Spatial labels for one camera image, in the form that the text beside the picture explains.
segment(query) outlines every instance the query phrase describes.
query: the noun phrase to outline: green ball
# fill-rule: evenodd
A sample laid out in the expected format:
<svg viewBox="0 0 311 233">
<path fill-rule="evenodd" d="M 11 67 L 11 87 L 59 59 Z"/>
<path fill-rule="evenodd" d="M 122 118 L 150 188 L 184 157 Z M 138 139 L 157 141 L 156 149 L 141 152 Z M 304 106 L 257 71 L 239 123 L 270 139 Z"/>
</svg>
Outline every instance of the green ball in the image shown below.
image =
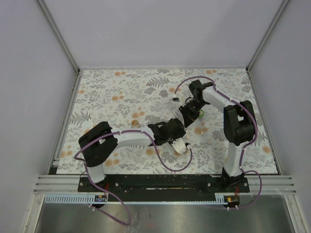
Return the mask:
<svg viewBox="0 0 311 233">
<path fill-rule="evenodd" d="M 204 117 L 204 111 L 200 110 L 199 112 L 200 112 L 199 118 L 203 118 Z"/>
</svg>

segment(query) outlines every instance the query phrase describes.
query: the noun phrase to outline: leaf pattern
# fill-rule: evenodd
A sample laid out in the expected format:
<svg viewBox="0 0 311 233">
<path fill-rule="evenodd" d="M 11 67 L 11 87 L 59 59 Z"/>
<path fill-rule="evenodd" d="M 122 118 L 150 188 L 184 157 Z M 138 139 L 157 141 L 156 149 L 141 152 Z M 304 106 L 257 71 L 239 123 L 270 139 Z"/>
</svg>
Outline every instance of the leaf pattern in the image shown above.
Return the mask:
<svg viewBox="0 0 311 233">
<path fill-rule="evenodd" d="M 80 111 L 80 113 L 74 112 L 70 118 L 70 124 L 73 125 L 82 125 L 83 122 L 91 119 L 91 114 L 88 112 L 84 113 Z"/>
<path fill-rule="evenodd" d="M 81 174 L 84 171 L 83 164 L 73 159 L 80 149 L 78 139 L 102 121 L 108 121 L 114 131 L 130 128 L 133 119 L 141 126 L 172 117 L 182 120 L 178 111 L 182 103 L 172 101 L 173 93 L 182 80 L 191 76 L 209 76 L 231 98 L 252 102 L 259 132 L 256 143 L 245 154 L 244 169 L 276 174 L 263 120 L 245 69 L 84 70 L 57 174 Z M 186 99 L 191 95 L 189 84 L 187 81 L 180 87 L 178 97 Z M 228 153 L 223 115 L 211 105 L 203 110 L 204 117 L 191 124 L 183 137 L 193 151 L 193 161 L 181 172 L 184 174 L 220 174 Z M 158 149 L 165 164 L 173 169 L 180 169 L 189 161 L 189 152 L 176 154 L 168 144 Z M 115 150 L 103 166 L 106 174 L 171 174 L 159 162 L 153 147 L 139 145 Z"/>
<path fill-rule="evenodd" d="M 170 81 L 168 78 L 162 77 L 154 77 L 148 81 L 147 86 L 154 86 L 154 87 L 163 87 L 164 84 L 168 84 Z"/>
</svg>

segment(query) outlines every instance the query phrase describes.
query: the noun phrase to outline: aluminum frame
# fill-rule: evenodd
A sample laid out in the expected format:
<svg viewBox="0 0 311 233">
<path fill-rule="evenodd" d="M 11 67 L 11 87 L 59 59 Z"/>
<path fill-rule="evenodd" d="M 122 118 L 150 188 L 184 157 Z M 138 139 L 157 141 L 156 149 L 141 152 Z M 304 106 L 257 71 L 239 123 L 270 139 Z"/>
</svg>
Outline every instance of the aluminum frame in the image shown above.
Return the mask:
<svg viewBox="0 0 311 233">
<path fill-rule="evenodd" d="M 262 50 L 264 49 L 267 41 L 269 40 L 270 36 L 272 35 L 272 33 L 274 32 L 274 29 L 277 25 L 277 23 L 279 22 L 279 20 L 281 19 L 284 11 L 286 10 L 288 4 L 291 2 L 291 0 L 283 0 L 283 2 L 281 3 L 281 5 L 279 6 L 276 14 L 274 15 L 266 33 L 264 34 L 263 38 L 261 39 L 261 42 L 259 43 L 251 61 L 249 62 L 248 66 L 246 67 L 246 70 L 248 72 L 251 71 L 251 69 L 253 68 L 254 64 L 256 63 L 256 61 L 258 60 Z"/>
<path fill-rule="evenodd" d="M 58 42 L 60 43 L 60 46 L 62 47 L 63 51 L 65 52 L 67 58 L 69 59 L 69 62 L 72 66 L 72 68 L 74 69 L 74 71 L 76 72 L 76 74 L 79 73 L 80 68 L 78 66 L 78 64 L 76 63 L 74 57 L 72 56 L 66 42 L 63 39 L 63 36 L 61 35 L 52 14 L 49 11 L 49 8 L 47 6 L 47 4 L 45 3 L 44 0 L 36 0 L 36 2 L 38 3 L 40 9 L 42 10 L 43 15 L 45 16 L 48 24 L 50 25 L 52 31 L 54 32 Z"/>
<path fill-rule="evenodd" d="M 251 82 L 252 82 L 252 79 L 251 79 L 250 71 L 252 67 L 254 66 L 254 64 L 256 63 L 258 57 L 260 56 L 262 50 L 264 49 L 268 39 L 273 33 L 277 23 L 279 22 L 282 14 L 284 13 L 290 1 L 291 0 L 283 0 L 272 22 L 270 23 L 264 37 L 262 38 L 259 46 L 257 47 L 256 52 L 254 53 L 249 65 L 246 68 L 250 76 Z M 49 167 L 47 169 L 46 174 L 48 174 L 52 166 L 54 167 L 58 166 L 59 157 L 61 154 L 60 150 L 62 149 L 62 146 L 64 143 L 64 137 L 67 132 L 67 127 L 68 127 L 69 119 L 71 116 L 71 112 L 73 110 L 74 100 L 76 98 L 82 72 L 80 73 L 80 68 L 77 65 L 74 57 L 72 56 L 72 53 L 70 52 L 69 48 L 67 47 L 67 44 L 64 41 L 45 1 L 36 0 L 36 2 L 38 3 L 40 9 L 42 10 L 47 22 L 51 26 L 52 31 L 54 32 L 62 49 L 64 50 L 66 56 L 68 57 L 73 69 L 76 72 L 76 79 L 72 86 L 70 97 L 68 99 L 67 106 L 66 106 L 66 111 L 64 113 L 62 123 L 58 131 L 57 141 L 54 145 L 52 156 L 49 162 Z M 154 69 L 154 68 L 157 68 L 157 67 L 144 67 L 144 69 Z M 97 69 L 97 68 L 88 67 L 88 68 L 84 68 L 83 70 L 88 70 L 88 69 Z M 256 98 L 257 93 L 256 93 L 256 89 L 253 86 L 253 83 L 251 86 L 254 91 L 254 95 L 255 95 L 255 99 L 257 101 L 258 107 L 261 110 L 261 105 L 258 99 Z M 263 118 L 263 121 L 266 122 L 264 114 L 262 114 L 262 118 Z M 265 129 L 269 135 L 269 128 L 266 125 L 265 125 Z M 269 143 L 271 144 L 272 150 L 275 152 L 275 146 L 273 142 L 269 140 Z M 275 153 L 274 155 L 276 159 L 277 168 L 282 174 L 281 166 L 279 165 L 279 159 Z M 37 221 L 39 218 L 39 214 L 41 211 L 41 207 L 44 201 L 45 194 L 53 194 L 53 193 L 77 194 L 78 193 L 77 187 L 79 185 L 79 177 L 80 177 L 79 175 L 41 175 L 39 176 L 36 186 L 35 186 L 34 194 L 31 197 L 30 208 L 28 210 L 28 215 L 26 216 L 25 225 L 22 231 L 25 233 L 35 232 L 35 228 L 37 225 Z M 251 194 L 253 193 L 256 194 L 259 188 L 258 177 L 252 176 L 252 175 L 248 175 L 246 177 L 248 178 L 248 181 L 249 181 Z M 305 221 L 304 216 L 302 215 L 300 204 L 297 199 L 297 193 L 296 193 L 294 183 L 291 177 L 283 176 L 283 175 L 263 175 L 262 181 L 263 181 L 262 195 L 275 195 L 275 194 L 283 195 L 287 203 L 287 207 L 288 207 L 295 231 L 297 233 L 301 233 L 301 232 L 309 233 L 310 231 L 307 225 L 304 224 L 304 222 L 306 221 Z"/>
<path fill-rule="evenodd" d="M 70 95 L 69 95 L 69 98 L 68 98 L 68 101 L 66 104 L 66 110 L 64 112 L 64 115 L 63 115 L 63 118 L 61 121 L 61 125 L 58 129 L 57 138 L 56 138 L 53 150 L 52 150 L 52 154 L 50 157 L 50 161 L 49 161 L 49 164 L 47 167 L 46 174 L 49 173 L 50 168 L 52 166 L 56 166 L 54 164 L 54 161 L 55 160 L 59 161 L 59 157 L 61 155 L 61 150 L 62 150 L 63 144 L 65 142 L 65 136 L 67 133 L 70 116 L 71 116 L 71 113 L 72 113 L 72 110 L 74 107 L 74 101 L 75 101 L 77 93 L 78 93 L 81 77 L 82 77 L 82 75 L 79 72 L 79 74 L 76 75 L 75 81 L 72 85 L 71 92 L 70 92 Z"/>
<path fill-rule="evenodd" d="M 259 179 L 255 175 L 247 175 L 250 193 L 255 195 L 259 188 Z M 291 176 L 263 175 L 262 195 L 282 195 L 285 198 L 290 218 L 296 233 L 310 233 L 308 226 L 304 224 L 305 219 L 301 214 L 300 204 Z M 42 203 L 46 194 L 66 194 L 76 196 L 77 194 L 100 194 L 100 193 L 78 193 L 80 175 L 41 175 L 39 176 L 34 194 L 33 205 L 29 211 L 23 232 L 34 233 L 40 215 Z"/>
<path fill-rule="evenodd" d="M 275 145 L 274 145 L 274 143 L 273 143 L 273 141 L 271 140 L 271 137 L 270 137 L 271 134 L 270 134 L 270 128 L 268 127 L 268 124 L 267 124 L 267 118 L 266 118 L 265 114 L 262 111 L 262 104 L 261 104 L 260 100 L 257 98 L 257 96 L 258 96 L 257 90 L 256 90 L 256 88 L 254 86 L 253 79 L 252 79 L 252 76 L 251 76 L 250 72 L 248 72 L 248 78 L 249 78 L 249 80 L 251 82 L 251 88 L 252 88 L 252 91 L 254 93 L 254 97 L 255 97 L 255 101 L 256 101 L 257 107 L 259 108 L 259 114 L 261 115 L 262 120 L 263 120 L 263 127 L 264 127 L 265 131 L 267 132 L 268 143 L 270 145 L 270 148 L 272 149 L 272 153 L 273 153 L 273 156 L 274 156 L 274 159 L 275 159 L 275 162 L 276 162 L 276 168 L 279 171 L 280 175 L 283 175 L 281 164 L 280 164 L 277 152 L 276 152 L 276 147 L 275 147 Z"/>
</svg>

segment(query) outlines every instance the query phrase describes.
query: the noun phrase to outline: small object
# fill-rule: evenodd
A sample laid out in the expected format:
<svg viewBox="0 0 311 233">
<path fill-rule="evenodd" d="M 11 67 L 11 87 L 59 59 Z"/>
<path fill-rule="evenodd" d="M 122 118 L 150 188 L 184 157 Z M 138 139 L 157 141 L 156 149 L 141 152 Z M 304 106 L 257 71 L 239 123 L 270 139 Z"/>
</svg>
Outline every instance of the small object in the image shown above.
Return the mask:
<svg viewBox="0 0 311 233">
<path fill-rule="evenodd" d="M 200 119 L 200 118 L 203 118 L 203 117 L 204 117 L 204 114 L 205 114 L 204 111 L 203 111 L 203 110 L 200 110 L 200 111 L 199 111 L 199 119 Z"/>
<path fill-rule="evenodd" d="M 238 200 L 239 199 L 237 197 L 227 198 L 228 203 L 235 202 L 235 201 L 238 201 Z"/>
<path fill-rule="evenodd" d="M 131 128 L 140 128 L 140 123 L 138 120 L 132 120 Z"/>
</svg>

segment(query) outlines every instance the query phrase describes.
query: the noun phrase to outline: metal rail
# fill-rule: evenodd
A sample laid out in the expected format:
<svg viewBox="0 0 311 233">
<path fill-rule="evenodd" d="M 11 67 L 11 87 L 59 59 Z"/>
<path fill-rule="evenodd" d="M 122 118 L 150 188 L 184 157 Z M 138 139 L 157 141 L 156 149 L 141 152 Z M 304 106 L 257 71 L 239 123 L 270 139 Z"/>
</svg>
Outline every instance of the metal rail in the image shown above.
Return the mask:
<svg viewBox="0 0 311 233">
<path fill-rule="evenodd" d="M 54 32 L 60 46 L 62 47 L 62 49 L 65 53 L 65 55 L 67 56 L 72 68 L 74 69 L 76 74 L 78 74 L 80 68 L 79 68 L 78 64 L 76 63 L 74 57 L 72 56 L 72 53 L 70 52 L 65 40 L 63 39 L 63 36 L 61 35 L 61 33 L 60 33 L 56 23 L 55 23 L 55 20 L 53 19 L 53 16 L 49 11 L 48 6 L 46 5 L 44 0 L 36 0 L 36 1 L 38 3 L 39 7 L 41 8 L 42 13 L 45 16 L 48 24 L 50 25 L 50 27 L 52 29 L 52 31 Z"/>
<path fill-rule="evenodd" d="M 253 68 L 255 62 L 258 60 L 262 50 L 264 49 L 267 41 L 269 40 L 270 36 L 272 35 L 272 33 L 275 31 L 275 27 L 277 25 L 277 23 L 279 22 L 280 18 L 282 17 L 285 9 L 287 8 L 288 4 L 290 3 L 291 0 L 283 0 L 283 2 L 281 3 L 281 5 L 279 6 L 276 14 L 274 15 L 265 35 L 263 36 L 263 38 L 261 39 L 260 44 L 258 45 L 250 63 L 248 64 L 248 66 L 246 67 L 247 72 L 250 72 L 251 69 Z"/>
<path fill-rule="evenodd" d="M 35 194 L 79 194 L 80 175 L 41 175 L 39 176 Z M 246 176 L 249 182 L 250 194 L 255 194 L 259 189 L 257 176 Z M 296 190 L 290 176 L 263 175 L 262 195 L 296 195 Z"/>
</svg>

